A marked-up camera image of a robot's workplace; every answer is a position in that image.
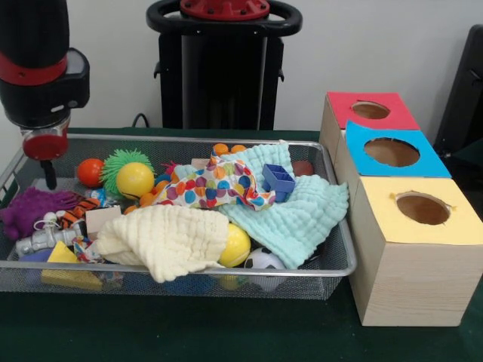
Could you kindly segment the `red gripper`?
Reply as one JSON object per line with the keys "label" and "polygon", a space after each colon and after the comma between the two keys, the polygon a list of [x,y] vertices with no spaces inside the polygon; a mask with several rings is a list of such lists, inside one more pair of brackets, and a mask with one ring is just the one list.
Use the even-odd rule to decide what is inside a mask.
{"label": "red gripper", "polygon": [[51,160],[66,153],[68,149],[67,132],[65,130],[33,130],[23,136],[22,147],[27,157],[40,161],[47,187],[56,189],[57,177]]}

